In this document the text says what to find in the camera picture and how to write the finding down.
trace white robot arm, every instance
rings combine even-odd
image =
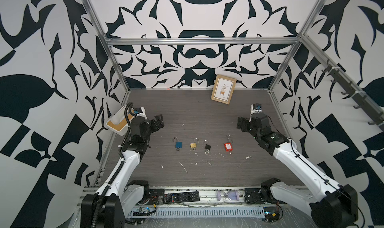
[[[147,181],[134,180],[128,184],[129,178],[142,160],[149,146],[153,132],[164,127],[162,115],[147,120],[143,107],[132,112],[133,103],[127,104],[124,114],[128,131],[119,145],[120,159],[104,184],[93,195],[86,195],[81,202],[81,228],[123,227],[125,218],[136,203],[149,198]],[[127,112],[134,116],[129,121]]]
[[[238,117],[237,128],[249,132],[270,155],[284,163],[312,194],[289,187],[279,179],[262,183],[265,198],[286,202],[313,218],[320,228],[345,228],[358,219],[357,192],[341,186],[300,154],[293,140],[273,132],[261,105],[251,106],[250,119]]]

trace floor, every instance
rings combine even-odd
[[[267,91],[235,90],[229,105],[212,101],[211,94],[212,90],[131,91],[128,100],[134,107],[144,107],[148,119],[162,114],[165,124],[151,135],[152,148],[147,149],[131,180],[147,180],[151,187],[260,186],[276,177],[287,185],[303,185],[249,133],[236,128],[237,117],[249,117],[251,104],[261,103],[263,112],[285,133]],[[233,141],[231,155],[223,145],[227,135]],[[172,143],[174,137],[183,142],[180,151]],[[117,135],[114,140],[102,181],[119,159],[122,138]],[[190,148],[194,138],[199,139],[196,150]],[[204,154],[204,140],[212,146],[208,155]]]

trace wooden picture frame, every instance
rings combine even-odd
[[[229,104],[235,85],[236,79],[217,75],[211,100]]]

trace white basket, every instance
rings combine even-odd
[[[119,135],[125,135],[128,130],[128,125],[124,117],[124,110],[126,106],[121,107],[121,109],[116,112],[106,123],[106,126],[109,127],[113,132],[119,134]],[[133,118],[132,115],[128,114],[128,119],[131,121]]]

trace patterned wallpaper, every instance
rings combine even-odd
[[[91,0],[110,38],[296,36],[316,0]],[[266,88],[288,45],[116,46],[132,88]]]
[[[267,88],[290,44],[114,46],[131,88],[213,87],[216,75],[236,87]]]
[[[328,0],[309,32],[314,41],[384,106],[384,0]],[[384,225],[384,133],[303,45],[274,93],[303,155],[358,192],[364,227]],[[362,226],[362,216],[357,224]]]
[[[93,185],[125,94],[80,0],[0,0],[2,227],[55,228]]]
[[[160,38],[296,36],[316,0],[91,1],[109,37]]]

